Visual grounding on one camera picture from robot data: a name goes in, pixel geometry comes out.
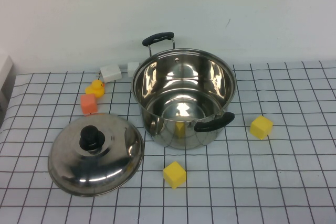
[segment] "yellow cube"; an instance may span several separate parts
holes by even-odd
[[[187,172],[174,161],[163,169],[163,178],[173,189],[176,189],[186,181]]]
[[[184,122],[175,123],[175,136],[178,138],[183,138],[185,135]]]
[[[273,123],[260,115],[250,127],[250,133],[259,139],[264,139],[272,131]]]

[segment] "orange cube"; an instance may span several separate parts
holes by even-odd
[[[80,106],[83,114],[96,113],[98,111],[96,96],[94,94],[82,94],[80,96]]]

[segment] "lid knob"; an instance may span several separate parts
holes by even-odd
[[[79,145],[84,151],[93,151],[103,146],[105,136],[93,125],[85,126],[80,131]]]

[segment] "pot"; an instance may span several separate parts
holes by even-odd
[[[178,149],[204,146],[216,139],[235,115],[226,107],[236,78],[228,64],[197,49],[175,49],[173,33],[142,42],[150,57],[135,71],[132,90],[144,128],[159,144]],[[171,40],[173,49],[151,55],[150,45]]]

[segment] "rubber duck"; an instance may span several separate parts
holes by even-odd
[[[96,98],[100,98],[105,93],[104,86],[100,80],[94,80],[90,86],[85,88],[85,94],[95,94]]]

